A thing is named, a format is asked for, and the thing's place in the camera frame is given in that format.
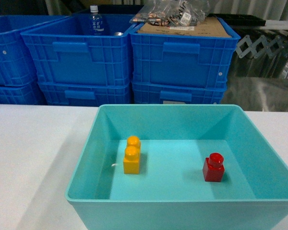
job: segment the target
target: water bottle label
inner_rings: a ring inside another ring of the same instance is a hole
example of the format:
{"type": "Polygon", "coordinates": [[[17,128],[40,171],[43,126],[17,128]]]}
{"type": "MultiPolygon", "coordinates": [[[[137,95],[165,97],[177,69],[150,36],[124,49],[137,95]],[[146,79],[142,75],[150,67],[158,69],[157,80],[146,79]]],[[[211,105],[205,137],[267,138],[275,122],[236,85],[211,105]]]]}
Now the water bottle label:
{"type": "Polygon", "coordinates": [[[91,20],[92,35],[103,35],[104,30],[105,29],[102,19],[91,20]]]}

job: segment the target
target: plastic bin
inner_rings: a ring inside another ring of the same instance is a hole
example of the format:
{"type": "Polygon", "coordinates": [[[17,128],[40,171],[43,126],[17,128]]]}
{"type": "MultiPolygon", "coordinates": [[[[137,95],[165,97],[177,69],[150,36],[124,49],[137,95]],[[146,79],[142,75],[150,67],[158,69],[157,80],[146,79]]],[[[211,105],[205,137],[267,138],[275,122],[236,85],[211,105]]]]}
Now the plastic bin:
{"type": "Polygon", "coordinates": [[[137,104],[219,104],[224,89],[205,89],[158,84],[132,83],[137,104]]]}
{"type": "Polygon", "coordinates": [[[232,54],[240,37],[219,19],[231,38],[138,34],[131,32],[136,82],[225,88],[232,54]]]}
{"type": "Polygon", "coordinates": [[[66,198],[88,230],[270,230],[288,214],[288,168],[238,106],[104,105],[66,198]],[[132,135],[139,175],[123,172],[132,135]],[[220,183],[204,181],[212,152],[220,183]]]}
{"type": "Polygon", "coordinates": [[[0,86],[21,86],[36,79],[36,69],[20,32],[64,16],[0,16],[0,86]]]}
{"type": "Polygon", "coordinates": [[[130,85],[123,87],[39,83],[49,105],[100,106],[129,104],[130,85]]]}
{"type": "Polygon", "coordinates": [[[46,104],[36,81],[19,87],[0,86],[0,104],[46,104]]]}
{"type": "Polygon", "coordinates": [[[132,74],[132,15],[103,15],[106,35],[89,35],[89,15],[75,14],[22,33],[39,82],[125,86],[132,74]],[[124,32],[114,36],[115,32],[124,32]]]}

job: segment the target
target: bottle cap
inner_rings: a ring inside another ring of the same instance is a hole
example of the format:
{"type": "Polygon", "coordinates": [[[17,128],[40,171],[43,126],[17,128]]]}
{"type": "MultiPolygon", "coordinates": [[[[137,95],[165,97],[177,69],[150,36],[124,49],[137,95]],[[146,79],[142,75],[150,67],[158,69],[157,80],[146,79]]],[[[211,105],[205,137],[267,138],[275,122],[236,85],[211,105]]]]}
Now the bottle cap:
{"type": "Polygon", "coordinates": [[[98,6],[97,5],[92,5],[90,6],[91,13],[98,13],[98,6]]]}

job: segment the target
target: white table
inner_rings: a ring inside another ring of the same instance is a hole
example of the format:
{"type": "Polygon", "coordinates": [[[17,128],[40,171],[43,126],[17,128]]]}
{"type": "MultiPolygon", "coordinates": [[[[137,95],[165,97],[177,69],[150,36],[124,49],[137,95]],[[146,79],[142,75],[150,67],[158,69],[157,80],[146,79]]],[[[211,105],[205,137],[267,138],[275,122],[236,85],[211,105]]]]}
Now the white table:
{"type": "MultiPolygon", "coordinates": [[[[86,230],[64,192],[96,112],[0,105],[0,230],[86,230]]],[[[288,113],[247,115],[288,165],[288,113]]]]}

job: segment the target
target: red building block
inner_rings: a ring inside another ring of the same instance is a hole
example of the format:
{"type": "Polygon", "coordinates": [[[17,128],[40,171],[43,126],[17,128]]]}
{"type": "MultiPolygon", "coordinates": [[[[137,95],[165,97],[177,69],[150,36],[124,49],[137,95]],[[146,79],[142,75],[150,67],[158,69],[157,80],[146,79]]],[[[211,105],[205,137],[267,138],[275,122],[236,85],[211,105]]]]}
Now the red building block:
{"type": "Polygon", "coordinates": [[[209,158],[205,159],[203,166],[204,179],[207,182],[221,182],[224,174],[224,158],[221,154],[211,153],[209,158]]]}

